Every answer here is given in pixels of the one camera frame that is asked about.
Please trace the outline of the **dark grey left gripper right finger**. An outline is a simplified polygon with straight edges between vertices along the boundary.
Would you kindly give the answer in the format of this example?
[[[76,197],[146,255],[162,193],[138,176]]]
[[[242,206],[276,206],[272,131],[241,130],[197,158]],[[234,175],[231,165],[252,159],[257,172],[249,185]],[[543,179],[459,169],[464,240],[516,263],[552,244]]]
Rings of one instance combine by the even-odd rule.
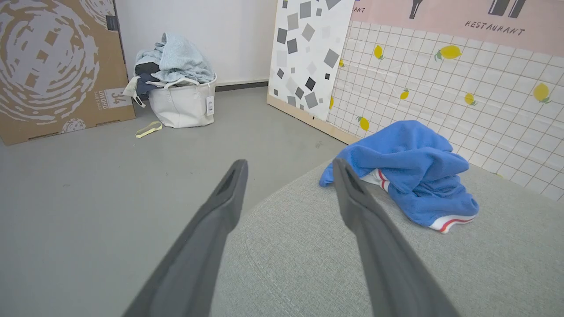
[[[375,317],[458,317],[460,314],[348,162],[332,161],[344,224],[358,242]]]

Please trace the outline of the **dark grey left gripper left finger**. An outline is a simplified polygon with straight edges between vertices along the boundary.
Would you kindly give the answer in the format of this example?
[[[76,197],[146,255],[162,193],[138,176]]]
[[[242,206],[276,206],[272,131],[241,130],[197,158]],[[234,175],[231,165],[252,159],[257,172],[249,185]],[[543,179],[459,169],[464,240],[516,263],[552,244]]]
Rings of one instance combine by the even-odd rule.
[[[236,160],[123,315],[208,317],[228,235],[240,219],[248,161]]]

